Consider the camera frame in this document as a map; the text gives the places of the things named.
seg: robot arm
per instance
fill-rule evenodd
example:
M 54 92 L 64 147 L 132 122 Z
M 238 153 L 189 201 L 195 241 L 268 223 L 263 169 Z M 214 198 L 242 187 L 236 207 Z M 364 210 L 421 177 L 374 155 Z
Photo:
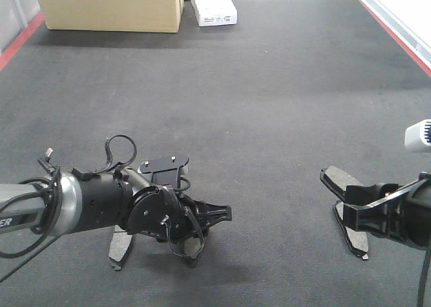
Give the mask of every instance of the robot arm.
M 0 184 L 0 234 L 30 228 L 41 237 L 32 246 L 0 257 L 28 254 L 48 237 L 59 237 L 108 226 L 119 226 L 128 235 L 143 234 L 167 242 L 171 251 L 197 260 L 209 228 L 232 220 L 229 206 L 194 201 L 183 192 L 190 182 L 182 175 L 186 156 L 172 156 L 142 163 L 138 171 L 126 162 L 112 164 L 109 142 L 106 167 L 97 172 L 74 168 L 62 172 L 50 163 L 52 150 L 39 163 L 48 173 L 20 184 Z M 187 186 L 181 188 L 181 181 Z M 198 242 L 190 250 L 188 242 Z

